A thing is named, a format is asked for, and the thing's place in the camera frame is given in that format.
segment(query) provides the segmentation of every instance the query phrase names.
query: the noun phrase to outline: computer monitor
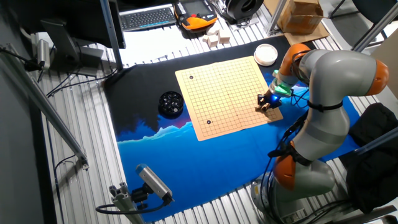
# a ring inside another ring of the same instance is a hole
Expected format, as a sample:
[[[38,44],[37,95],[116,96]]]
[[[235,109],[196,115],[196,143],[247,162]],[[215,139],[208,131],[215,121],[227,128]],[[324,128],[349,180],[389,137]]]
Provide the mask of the computer monitor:
[[[7,5],[28,33],[49,34],[56,47],[50,69],[96,75],[103,51],[81,47],[78,39],[112,47],[100,0],[8,0]],[[123,49],[117,1],[109,0],[109,6],[118,45]]]

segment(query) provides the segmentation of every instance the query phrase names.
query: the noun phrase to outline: keyboard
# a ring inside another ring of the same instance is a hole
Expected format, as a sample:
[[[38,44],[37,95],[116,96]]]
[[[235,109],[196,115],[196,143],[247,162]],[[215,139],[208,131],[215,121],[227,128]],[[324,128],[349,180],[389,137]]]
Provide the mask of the keyboard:
[[[173,24],[177,21],[169,7],[144,12],[133,12],[131,14],[123,13],[120,18],[123,31],[160,27]]]

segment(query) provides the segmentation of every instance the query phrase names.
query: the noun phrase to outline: orange device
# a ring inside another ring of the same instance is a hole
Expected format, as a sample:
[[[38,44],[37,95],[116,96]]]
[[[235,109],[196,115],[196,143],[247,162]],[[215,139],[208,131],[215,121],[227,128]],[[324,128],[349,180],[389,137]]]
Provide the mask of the orange device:
[[[215,8],[207,0],[187,0],[174,3],[178,23],[191,32],[203,31],[217,21]]]

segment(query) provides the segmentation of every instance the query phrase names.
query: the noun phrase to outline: blue mat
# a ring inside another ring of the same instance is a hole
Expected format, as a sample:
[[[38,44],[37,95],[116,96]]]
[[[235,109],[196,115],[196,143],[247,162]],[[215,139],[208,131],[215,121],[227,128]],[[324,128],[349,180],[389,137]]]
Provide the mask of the blue mat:
[[[358,112],[348,98],[343,104],[354,124],[359,118]],[[202,142],[197,140],[191,122],[181,128],[161,129],[152,137],[118,142],[129,189],[142,185],[135,168],[145,163],[173,191],[175,202],[170,207],[144,214],[145,221],[160,220],[206,203],[260,176],[269,159],[267,153],[276,148],[284,131],[306,111],[292,107],[290,100],[284,100],[280,110],[284,116],[281,121]],[[327,161],[356,148],[351,137],[347,137],[337,151],[323,159]],[[147,203],[154,207],[162,201],[151,195]]]
[[[307,110],[293,107],[290,99],[284,99],[280,107],[283,120],[202,142],[197,140],[186,108],[174,120],[159,116],[159,97],[166,91],[180,92],[174,74],[176,70],[253,55],[259,44],[273,45],[279,55],[284,55],[290,47],[285,37],[273,37],[228,49],[138,65],[106,81],[105,92],[129,189],[142,186],[143,181],[135,169],[138,164],[147,164],[170,187],[175,199],[170,206],[143,214],[145,221],[160,220],[209,202],[260,176],[269,159],[267,153],[275,149],[283,132]],[[271,67],[260,68],[268,84],[272,81],[272,71],[279,68],[282,59],[279,57]],[[306,90],[299,86],[295,87],[298,95]],[[359,118],[358,113],[349,99],[345,98],[343,103],[351,124],[354,124]],[[356,148],[357,145],[348,137],[343,146],[324,160]],[[153,208],[162,201],[156,195],[150,195],[146,203]]]

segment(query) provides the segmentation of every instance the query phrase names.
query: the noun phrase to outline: monitor stand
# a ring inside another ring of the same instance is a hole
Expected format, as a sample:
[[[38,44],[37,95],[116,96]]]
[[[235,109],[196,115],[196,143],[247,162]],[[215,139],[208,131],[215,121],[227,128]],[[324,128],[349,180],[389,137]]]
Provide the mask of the monitor stand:
[[[96,77],[103,50],[76,46],[65,28],[66,22],[43,19],[41,23],[56,47],[51,70]]]

